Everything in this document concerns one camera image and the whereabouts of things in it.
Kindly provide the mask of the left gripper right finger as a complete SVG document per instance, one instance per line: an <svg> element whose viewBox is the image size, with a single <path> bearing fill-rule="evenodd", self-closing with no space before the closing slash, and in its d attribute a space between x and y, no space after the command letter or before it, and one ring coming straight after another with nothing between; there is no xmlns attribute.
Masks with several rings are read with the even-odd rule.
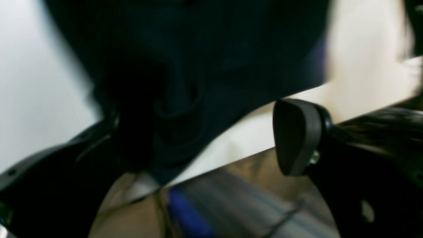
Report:
<svg viewBox="0 0 423 238"><path fill-rule="evenodd" d="M280 99L273 110L277 161L308 176L342 238L422 237L422 100L340 124L321 105Z"/></svg>

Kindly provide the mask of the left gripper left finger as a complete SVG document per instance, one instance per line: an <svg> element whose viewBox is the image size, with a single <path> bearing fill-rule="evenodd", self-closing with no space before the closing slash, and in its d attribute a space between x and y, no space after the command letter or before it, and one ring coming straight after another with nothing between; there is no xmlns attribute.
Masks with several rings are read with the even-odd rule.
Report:
<svg viewBox="0 0 423 238"><path fill-rule="evenodd" d="M145 167L150 123L101 120L1 172L1 227L15 238L86 238L112 184Z"/></svg>

